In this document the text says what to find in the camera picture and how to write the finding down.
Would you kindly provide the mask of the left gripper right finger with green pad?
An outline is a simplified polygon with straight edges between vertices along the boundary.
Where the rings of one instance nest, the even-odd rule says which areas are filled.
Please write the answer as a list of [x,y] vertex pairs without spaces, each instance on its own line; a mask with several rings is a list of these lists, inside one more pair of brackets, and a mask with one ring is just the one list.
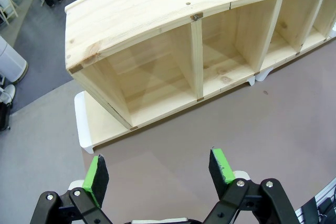
[[208,169],[219,201],[204,223],[234,223],[241,211],[250,211],[258,223],[299,223],[279,180],[256,184],[235,175],[220,148],[211,149]]

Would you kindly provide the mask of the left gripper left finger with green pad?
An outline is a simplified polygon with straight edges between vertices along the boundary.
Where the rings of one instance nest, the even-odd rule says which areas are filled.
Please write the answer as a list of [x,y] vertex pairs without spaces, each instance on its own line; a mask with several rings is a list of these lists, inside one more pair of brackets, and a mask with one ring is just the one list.
[[94,156],[80,186],[63,195],[43,192],[38,199],[31,223],[112,223],[102,211],[109,174],[102,155]]

